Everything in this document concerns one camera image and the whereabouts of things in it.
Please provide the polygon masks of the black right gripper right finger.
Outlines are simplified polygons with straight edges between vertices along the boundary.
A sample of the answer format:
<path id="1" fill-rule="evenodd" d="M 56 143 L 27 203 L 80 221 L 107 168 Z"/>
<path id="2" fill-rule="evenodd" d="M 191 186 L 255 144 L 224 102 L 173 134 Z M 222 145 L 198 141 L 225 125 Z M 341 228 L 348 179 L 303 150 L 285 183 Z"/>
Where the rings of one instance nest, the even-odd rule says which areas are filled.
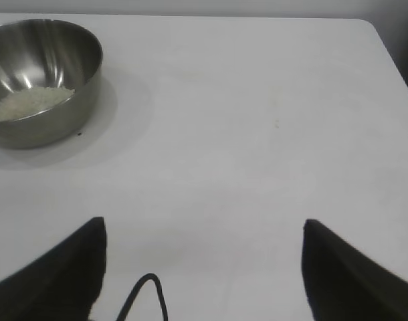
<path id="1" fill-rule="evenodd" d="M 301 268 L 315 320 L 408 320 L 408 282 L 316 219 L 304 224 Z"/>

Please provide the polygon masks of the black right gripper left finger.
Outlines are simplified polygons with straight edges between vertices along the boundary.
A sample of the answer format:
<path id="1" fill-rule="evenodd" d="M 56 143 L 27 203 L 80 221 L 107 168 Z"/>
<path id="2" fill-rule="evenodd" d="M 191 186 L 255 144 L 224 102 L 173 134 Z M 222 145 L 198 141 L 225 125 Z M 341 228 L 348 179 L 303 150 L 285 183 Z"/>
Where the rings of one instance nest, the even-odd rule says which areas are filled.
<path id="1" fill-rule="evenodd" d="M 0 320 L 88 320 L 106 272 L 107 234 L 95 217 L 0 281 Z"/>

